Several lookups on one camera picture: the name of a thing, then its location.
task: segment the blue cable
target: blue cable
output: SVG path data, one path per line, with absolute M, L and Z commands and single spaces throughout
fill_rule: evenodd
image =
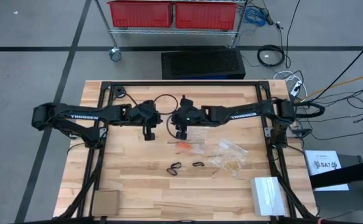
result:
M 266 24 L 267 16 L 263 9 L 257 9 L 255 7 L 248 7 L 245 10 L 243 16 L 244 23 L 255 24 L 256 26 L 262 27 Z

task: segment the wire shelving cart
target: wire shelving cart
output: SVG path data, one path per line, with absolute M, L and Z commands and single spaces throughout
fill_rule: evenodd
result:
M 171 27 L 161 28 L 161 27 L 114 27 L 111 28 L 109 26 L 108 21 L 105 18 L 102 7 L 98 0 L 94 0 L 98 11 L 101 15 L 101 18 L 104 22 L 104 25 L 108 31 L 108 34 L 113 42 L 113 48 L 109 52 L 110 59 L 114 62 L 117 62 L 121 59 L 121 52 L 118 44 L 116 43 L 116 38 L 113 36 L 114 34 L 183 34 L 183 35 L 226 35 L 231 37 L 231 45 L 230 47 L 234 48 L 236 46 L 236 40 L 240 35 L 240 28 L 243 22 L 243 17 L 245 14 L 245 10 L 247 8 L 247 4 L 249 0 L 170 0 L 171 2 L 231 2 L 238 5 L 243 6 L 243 10 L 241 11 L 241 15 L 239 15 L 239 19 L 237 21 L 236 28 L 234 26 L 233 30 L 221 30 L 221 29 L 179 29 L 176 28 L 173 24 Z M 144 1 L 162 1 L 162 0 L 144 0 Z

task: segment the white cable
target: white cable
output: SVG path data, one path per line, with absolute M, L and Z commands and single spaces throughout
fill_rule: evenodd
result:
M 301 81 L 301 79 L 299 77 L 297 77 L 293 72 L 291 71 L 282 71 L 282 72 L 277 72 L 273 79 L 276 80 L 276 76 L 279 75 L 279 74 L 282 74 L 282 73 L 289 73 L 290 75 L 288 75 L 286 78 L 283 77 L 283 79 L 285 80 L 285 82 L 288 82 L 288 81 L 292 81 L 294 79 L 297 79 L 298 81 Z M 304 89 L 304 93 L 306 94 L 306 98 L 308 96 L 308 92 L 307 92 L 307 89 L 306 89 L 306 86 L 304 85 L 304 83 L 302 84 L 303 86 L 303 89 Z

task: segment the plastic bag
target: plastic bag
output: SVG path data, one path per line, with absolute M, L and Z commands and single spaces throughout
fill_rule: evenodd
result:
M 188 127 L 187 140 L 177 141 L 174 147 L 179 152 L 204 155 L 207 129 L 207 127 Z
M 214 156 L 209 159 L 209 162 L 223 170 L 230 171 L 234 177 L 238 175 L 248 156 L 248 151 L 225 139 L 220 141 L 213 153 Z

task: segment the brown cardboard square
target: brown cardboard square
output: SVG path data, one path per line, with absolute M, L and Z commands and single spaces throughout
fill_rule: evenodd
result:
M 96 190 L 94 194 L 92 215 L 113 216 L 119 214 L 119 190 Z

